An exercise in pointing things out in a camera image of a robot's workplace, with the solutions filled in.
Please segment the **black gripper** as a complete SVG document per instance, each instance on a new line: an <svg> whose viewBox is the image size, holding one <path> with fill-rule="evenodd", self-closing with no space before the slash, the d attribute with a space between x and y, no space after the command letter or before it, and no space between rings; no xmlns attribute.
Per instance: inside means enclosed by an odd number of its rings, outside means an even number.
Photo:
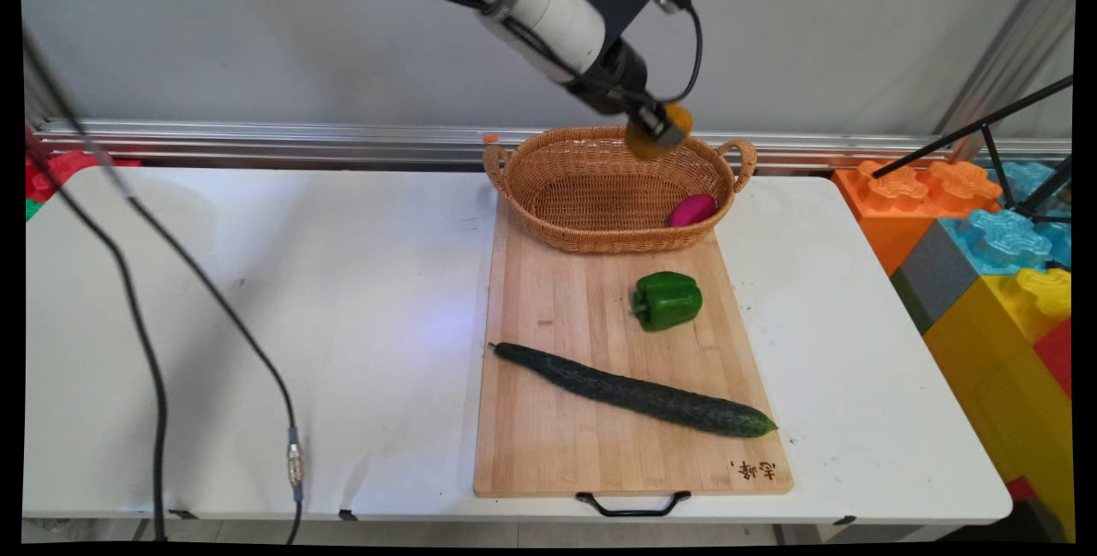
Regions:
<svg viewBox="0 0 1097 556"><path fill-rule="evenodd" d="M580 71L566 67L572 97L600 115L627 115L627 134L645 134L660 147L675 147L689 135L689 110L682 104L659 104L647 91L647 67L625 39L615 39L598 59Z"/></svg>

